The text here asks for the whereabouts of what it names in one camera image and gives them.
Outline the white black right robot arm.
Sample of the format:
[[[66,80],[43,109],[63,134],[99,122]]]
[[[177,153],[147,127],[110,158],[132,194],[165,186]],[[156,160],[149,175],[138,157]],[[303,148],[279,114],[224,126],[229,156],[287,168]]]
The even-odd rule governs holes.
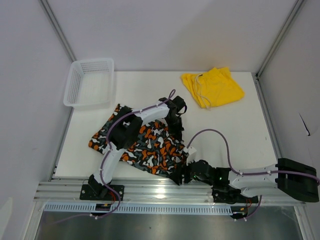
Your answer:
[[[238,204],[259,196],[283,193],[300,202],[317,203],[319,179],[315,168],[280,158],[276,164],[247,170],[232,171],[229,167],[212,167],[205,160],[192,161],[170,175],[177,185],[192,180],[211,186],[215,203]]]

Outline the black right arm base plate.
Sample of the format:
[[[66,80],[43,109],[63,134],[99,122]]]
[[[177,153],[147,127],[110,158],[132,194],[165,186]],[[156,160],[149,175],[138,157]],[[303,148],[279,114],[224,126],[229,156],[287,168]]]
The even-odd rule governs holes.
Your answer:
[[[241,195],[240,190],[231,190],[228,192],[222,192],[216,189],[212,190],[212,197],[215,203],[223,203],[223,204],[246,204],[252,203],[257,204],[259,202],[259,198],[257,196],[254,197],[246,197]]]

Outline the camouflage patterned shorts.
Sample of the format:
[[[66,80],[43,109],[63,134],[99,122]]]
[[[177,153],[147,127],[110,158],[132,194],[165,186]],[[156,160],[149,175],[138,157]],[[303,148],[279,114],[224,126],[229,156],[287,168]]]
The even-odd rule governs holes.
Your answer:
[[[182,135],[170,135],[166,118],[165,122],[157,119],[140,128],[137,140],[120,160],[152,175],[170,178],[177,165],[186,164],[184,148]]]

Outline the yellow shorts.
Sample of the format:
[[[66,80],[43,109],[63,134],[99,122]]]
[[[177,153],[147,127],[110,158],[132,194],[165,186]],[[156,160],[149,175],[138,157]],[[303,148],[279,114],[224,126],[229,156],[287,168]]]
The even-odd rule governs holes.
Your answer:
[[[195,102],[196,99],[193,90],[195,74],[202,74],[202,76],[199,77],[200,83],[202,84],[202,93],[210,100],[211,108],[231,104],[245,97],[244,90],[233,79],[229,68],[214,67],[206,72],[183,73],[180,76],[183,85],[190,92]]]

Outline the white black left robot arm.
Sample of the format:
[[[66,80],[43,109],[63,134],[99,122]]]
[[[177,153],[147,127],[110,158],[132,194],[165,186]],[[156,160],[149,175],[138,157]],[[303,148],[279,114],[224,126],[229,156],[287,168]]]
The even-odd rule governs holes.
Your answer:
[[[104,157],[98,171],[83,184],[80,199],[121,199],[124,187],[111,184],[119,162],[181,185],[188,157],[181,118],[186,111],[187,105],[180,96],[160,98],[141,110],[118,104],[88,143]]]

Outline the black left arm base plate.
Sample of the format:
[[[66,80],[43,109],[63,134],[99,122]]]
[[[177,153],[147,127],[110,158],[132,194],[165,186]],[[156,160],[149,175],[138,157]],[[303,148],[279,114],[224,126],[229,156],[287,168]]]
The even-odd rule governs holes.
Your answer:
[[[88,201],[118,201],[119,198],[116,196],[115,192],[117,192],[120,196],[120,200],[123,200],[125,186],[124,185],[110,185],[112,190],[102,187],[101,191],[94,191],[93,188],[89,184],[84,184],[81,187],[80,191],[80,200],[88,200]]]

